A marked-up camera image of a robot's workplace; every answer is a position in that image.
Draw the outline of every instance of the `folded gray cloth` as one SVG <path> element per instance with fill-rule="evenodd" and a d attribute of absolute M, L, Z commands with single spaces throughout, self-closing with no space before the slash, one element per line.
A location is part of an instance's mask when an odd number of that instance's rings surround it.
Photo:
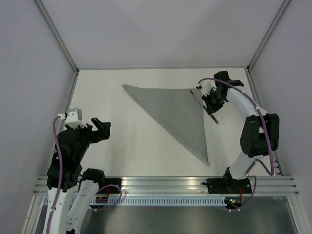
<path fill-rule="evenodd" d="M 126 84 L 122 87 L 181 145 L 208 165 L 203 108 L 189 89 L 144 89 Z M 201 100 L 200 90 L 192 92 Z"/>

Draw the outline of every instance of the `gray towel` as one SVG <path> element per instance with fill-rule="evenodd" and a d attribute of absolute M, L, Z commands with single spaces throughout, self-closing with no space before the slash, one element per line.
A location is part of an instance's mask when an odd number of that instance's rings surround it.
<path fill-rule="evenodd" d="M 181 145 L 208 165 L 203 108 L 189 89 L 144 89 L 126 84 L 122 87 Z M 201 91 L 192 92 L 200 101 Z"/>

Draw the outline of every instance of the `gray cloth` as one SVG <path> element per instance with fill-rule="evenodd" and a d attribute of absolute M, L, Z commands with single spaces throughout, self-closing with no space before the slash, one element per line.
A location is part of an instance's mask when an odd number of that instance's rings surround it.
<path fill-rule="evenodd" d="M 189 89 L 143 89 L 126 84 L 122 87 L 181 145 L 208 165 L 203 108 Z M 201 100 L 201 91 L 192 91 Z"/>

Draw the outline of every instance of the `gray floor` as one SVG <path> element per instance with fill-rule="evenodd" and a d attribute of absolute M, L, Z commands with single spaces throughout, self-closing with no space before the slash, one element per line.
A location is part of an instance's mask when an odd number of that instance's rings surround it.
<path fill-rule="evenodd" d="M 41 234 L 45 212 L 36 233 Z M 88 211 L 81 234 L 296 234 L 288 203 L 253 198 L 240 212 L 216 207 L 119 206 Z"/>

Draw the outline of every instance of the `white table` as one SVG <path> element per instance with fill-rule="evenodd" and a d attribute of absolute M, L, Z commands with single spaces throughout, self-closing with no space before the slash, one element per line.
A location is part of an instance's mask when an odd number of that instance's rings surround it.
<path fill-rule="evenodd" d="M 71 108 L 82 109 L 82 120 L 110 121 L 109 140 L 90 145 L 83 170 L 97 168 L 107 176 L 221 176 L 240 153 L 244 121 L 229 103 L 215 117 L 204 113 L 209 166 L 193 156 L 154 121 L 121 87 L 195 88 L 205 77 L 227 70 L 250 90 L 244 69 L 139 69 L 80 71 Z M 269 157 L 264 159 L 269 165 Z M 266 176 L 260 165 L 251 174 Z"/>

